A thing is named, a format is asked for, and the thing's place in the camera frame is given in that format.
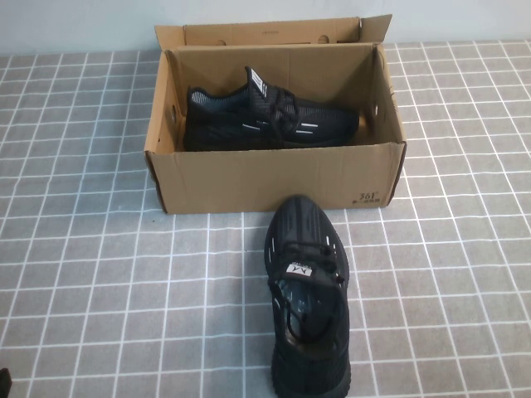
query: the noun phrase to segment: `shoe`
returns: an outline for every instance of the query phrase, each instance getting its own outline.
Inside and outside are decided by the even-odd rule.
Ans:
[[[7,398],[9,396],[11,386],[11,375],[9,374],[9,370],[4,367],[0,370],[0,398]]]
[[[246,71],[247,84],[225,97],[188,90],[187,151],[341,146],[358,129],[355,112],[295,98],[268,85],[249,66]]]
[[[308,197],[288,199],[265,238],[280,398],[344,398],[350,388],[348,261],[332,223]]]

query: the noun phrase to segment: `shoe sole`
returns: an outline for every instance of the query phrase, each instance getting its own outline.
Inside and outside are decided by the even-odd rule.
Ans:
[[[273,360],[271,362],[271,378],[273,379],[273,388],[275,388],[275,393],[279,398],[345,398],[348,395],[351,381],[350,362],[347,365],[347,369],[343,374],[341,382],[332,390],[321,394],[300,394],[291,391],[280,379],[280,375],[275,366],[276,355],[275,348],[273,351]]]

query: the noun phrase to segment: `shoelace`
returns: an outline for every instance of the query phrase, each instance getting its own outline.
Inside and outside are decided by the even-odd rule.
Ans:
[[[319,249],[319,253],[305,253],[300,249],[300,246],[310,246],[317,248]],[[330,247],[327,245],[322,245],[320,243],[286,241],[284,243],[283,252],[285,254],[280,258],[280,261],[283,263],[290,262],[291,260],[297,260],[304,263],[317,264],[327,274],[332,274],[333,278],[335,278],[336,283],[341,284],[344,281],[344,278],[337,273],[338,266],[335,260],[335,252],[332,251],[332,249],[330,249]],[[312,338],[300,336],[294,331],[291,325],[291,317],[295,317],[295,319],[299,322],[300,329],[303,330],[306,335],[310,335],[310,333],[308,333],[308,331],[304,329],[304,316],[301,317],[291,307],[291,302],[286,297],[284,297],[280,286],[277,284],[277,281],[278,278],[270,279],[268,281],[268,285],[270,286],[275,298],[279,300],[279,302],[282,302],[284,304],[284,307],[288,312],[286,326],[288,327],[288,330],[290,331],[291,335],[295,338],[295,340],[303,343],[312,343],[320,340],[324,336],[324,334],[326,334],[326,332],[329,330],[329,327],[333,322],[333,317],[329,318],[323,330],[318,335],[313,336]]]
[[[281,147],[284,147],[286,133],[293,133],[299,126],[300,110],[297,99],[291,91],[282,88],[277,88],[277,90],[275,102],[269,108],[269,117],[275,139],[278,140]],[[287,105],[293,105],[295,112],[289,112]]]

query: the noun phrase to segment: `shoe tongue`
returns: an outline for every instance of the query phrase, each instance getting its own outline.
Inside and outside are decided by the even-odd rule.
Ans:
[[[249,103],[251,109],[261,114],[267,114],[273,97],[273,86],[268,85],[249,66],[247,70],[247,84],[249,87]]]
[[[331,275],[319,267],[312,268],[309,265],[299,262],[291,262],[287,264],[281,278],[285,280],[299,280],[306,284],[318,284],[328,287],[337,284],[335,275]]]

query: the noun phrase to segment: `shoe box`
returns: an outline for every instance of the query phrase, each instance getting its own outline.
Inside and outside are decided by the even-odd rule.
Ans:
[[[323,208],[386,206],[406,137],[381,45],[391,16],[155,28],[162,49],[145,158],[167,213],[272,211],[294,194]],[[186,152],[189,87],[227,95],[245,66],[297,97],[356,109],[349,145]]]

